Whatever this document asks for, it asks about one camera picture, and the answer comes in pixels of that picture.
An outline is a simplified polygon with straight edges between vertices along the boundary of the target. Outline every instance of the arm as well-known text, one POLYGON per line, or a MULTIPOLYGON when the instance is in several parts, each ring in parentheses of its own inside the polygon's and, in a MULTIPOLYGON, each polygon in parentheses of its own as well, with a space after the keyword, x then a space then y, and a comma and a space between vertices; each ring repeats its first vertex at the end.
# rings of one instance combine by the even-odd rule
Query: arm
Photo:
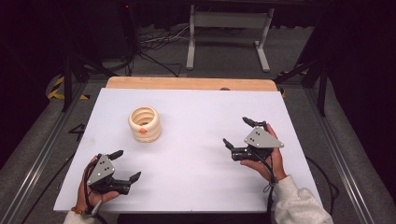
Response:
POLYGON ((277 223, 332 223, 332 217, 318 203, 309 189, 298 189, 291 175, 276 184, 277 223))
MULTIPOLYGON (((64 219, 64 224, 93 224, 94 218, 84 218, 81 213, 87 209, 87 204, 85 202, 85 193, 84 193, 84 177, 81 179, 81 183, 78 187, 78 196, 76 206, 72 208, 72 211, 67 213, 66 218, 64 219)), ((87 187, 87 191, 89 193, 89 200, 92 206, 95 206, 102 200, 102 204, 106 203, 112 199, 115 199, 120 196, 120 194, 116 191, 110 191, 106 194, 100 194, 93 192, 90 187, 87 187)))
MULTIPOLYGON (((268 132, 276 137, 272 127, 267 124, 268 132)), ((274 192, 279 201, 276 204, 275 219, 277 223, 332 223, 332 217, 318 203, 309 189, 298 189, 291 175, 286 175, 279 148, 274 148, 267 163, 273 164, 274 174, 279 181, 274 192)), ((267 180, 270 174, 261 162, 241 161, 242 165, 256 170, 267 180)))

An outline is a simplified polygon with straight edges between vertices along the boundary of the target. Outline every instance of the white table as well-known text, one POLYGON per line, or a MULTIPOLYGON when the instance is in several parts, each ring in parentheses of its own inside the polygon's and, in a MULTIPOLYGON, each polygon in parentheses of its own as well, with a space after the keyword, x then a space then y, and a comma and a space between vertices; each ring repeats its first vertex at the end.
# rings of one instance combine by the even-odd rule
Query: white table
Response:
MULTIPOLYGON (((224 79, 179 79, 179 83, 188 80, 197 87, 200 82, 206 83, 208 80, 213 80, 214 86, 227 85, 224 79)), ((170 81, 171 86, 177 84, 177 78, 139 77, 128 80, 137 86, 145 82, 158 85, 159 81, 170 81)), ((228 79, 228 82, 238 81, 244 83, 244 80, 228 79)), ((264 80, 247 80, 249 82, 263 84, 264 80)), ((124 155, 112 162, 116 168, 114 177, 126 180, 139 171, 142 175, 131 186, 128 195, 106 203, 101 211, 265 212, 267 195, 262 190, 268 182, 255 171, 233 161, 222 142, 222 138, 227 138, 235 147, 246 145, 243 140, 251 128, 242 121, 242 117, 271 123, 279 140, 285 144, 281 152, 286 172, 293 175, 299 188, 311 189, 320 201, 278 91, 109 87, 111 85, 100 92, 54 206, 55 211, 68 211, 75 205, 82 172, 94 155, 122 149, 124 155), (153 143, 135 141, 128 126, 129 114, 142 105, 154 107, 161 117, 163 132, 153 143)))

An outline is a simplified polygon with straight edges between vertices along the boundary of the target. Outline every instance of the person's hand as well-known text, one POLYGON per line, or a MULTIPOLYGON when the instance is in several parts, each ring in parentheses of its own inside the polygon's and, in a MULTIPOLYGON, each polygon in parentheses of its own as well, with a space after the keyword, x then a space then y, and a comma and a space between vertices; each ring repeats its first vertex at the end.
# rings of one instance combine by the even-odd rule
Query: person's hand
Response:
MULTIPOLYGON (((276 137, 276 134, 274 130, 272 129, 270 124, 267 124, 267 129, 268 133, 271 134, 273 137, 276 137)), ((270 166, 272 164, 273 172, 276 176, 277 180, 281 180, 285 178, 287 175, 285 173, 285 170, 283 168, 283 161, 282 161, 282 155, 280 154, 280 150, 278 147, 274 148, 274 151, 272 152, 271 156, 268 157, 265 160, 270 166)), ((247 167, 256 170, 257 172, 260 173, 262 177, 264 177, 266 180, 270 181, 271 175, 270 173, 265 169, 264 164, 260 161, 250 161, 250 160, 243 160, 241 161, 241 165, 246 165, 247 167)))
MULTIPOLYGON (((96 157, 94 157, 91 160, 91 162, 93 162, 95 160, 97 160, 96 157)), ((81 183, 79 184, 79 187, 78 187, 78 197, 77 197, 77 203, 76 203, 76 208, 79 209, 80 211, 85 211, 87 209, 87 204, 85 201, 85 193, 84 193, 84 185, 86 185, 86 184, 87 183, 84 183, 84 175, 82 175, 81 183)), ((92 190, 88 186, 87 186, 87 191, 89 194, 90 204, 92 206, 96 206, 100 200, 102 200, 102 204, 103 204, 103 203, 106 203, 106 202, 120 196, 120 194, 116 191, 110 191, 106 194, 91 192, 92 190)))

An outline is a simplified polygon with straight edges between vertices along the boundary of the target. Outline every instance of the yellow and black tape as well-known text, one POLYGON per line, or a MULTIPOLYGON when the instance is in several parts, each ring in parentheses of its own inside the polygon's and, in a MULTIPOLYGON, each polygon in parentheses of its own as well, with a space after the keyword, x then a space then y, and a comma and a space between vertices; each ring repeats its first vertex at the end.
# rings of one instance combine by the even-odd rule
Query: yellow and black tape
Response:
MULTIPOLYGON (((55 84, 52 87, 52 90, 49 92, 49 99, 51 98, 56 98, 56 99, 60 99, 63 100, 64 99, 64 94, 60 94, 58 93, 59 88, 61 87, 62 83, 64 83, 64 75, 61 74, 58 79, 56 80, 55 84)), ((82 94, 79 99, 80 100, 89 100, 91 98, 90 95, 87 94, 82 94)))
POLYGON ((285 98, 287 96, 286 92, 285 92, 285 89, 279 88, 279 91, 280 91, 280 94, 282 95, 283 98, 285 98))
MULTIPOLYGON (((282 76, 285 76, 287 73, 288 72, 280 72, 280 73, 277 74, 277 76, 282 77, 282 76)), ((306 71, 303 71, 303 72, 299 73, 298 75, 305 76, 306 75, 306 71)))

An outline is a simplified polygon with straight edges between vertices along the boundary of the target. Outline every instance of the white sleeve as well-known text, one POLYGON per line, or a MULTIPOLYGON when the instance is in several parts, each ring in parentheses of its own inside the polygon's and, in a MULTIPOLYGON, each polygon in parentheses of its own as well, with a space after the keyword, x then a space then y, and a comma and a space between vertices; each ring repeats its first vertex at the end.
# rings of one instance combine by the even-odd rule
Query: white sleeve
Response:
POLYGON ((274 188, 278 198, 275 220, 279 224, 332 223, 332 217, 318 203, 309 189, 298 189, 291 175, 274 188))
POLYGON ((64 224, 93 224, 94 222, 94 218, 83 218, 81 215, 76 214, 73 211, 69 211, 64 219, 64 224))

